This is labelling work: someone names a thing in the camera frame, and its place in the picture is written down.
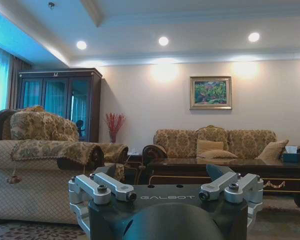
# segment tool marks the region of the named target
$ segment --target painting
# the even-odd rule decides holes
[[[190,77],[190,109],[232,109],[231,77]]]

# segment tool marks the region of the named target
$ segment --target ceiling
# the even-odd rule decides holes
[[[0,0],[0,47],[51,67],[300,59],[300,0],[52,1]]]

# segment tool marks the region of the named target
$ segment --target patterned rug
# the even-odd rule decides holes
[[[76,225],[11,221],[0,224],[0,240],[87,240]],[[300,240],[300,208],[291,196],[264,197],[248,240]]]

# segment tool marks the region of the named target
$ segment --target cabinet glass door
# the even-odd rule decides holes
[[[67,78],[44,79],[44,109],[63,118],[67,114]]]
[[[88,79],[91,78],[76,77],[71,81],[71,104],[69,118],[76,124],[80,140],[87,140],[87,135],[89,134],[87,112],[89,111],[90,104],[90,84]]]
[[[21,108],[33,107],[41,104],[42,78],[23,80]]]

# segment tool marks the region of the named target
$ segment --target tassel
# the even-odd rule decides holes
[[[14,169],[12,172],[12,176],[6,179],[8,184],[18,184],[22,180],[22,177],[16,175],[16,162],[14,162]]]

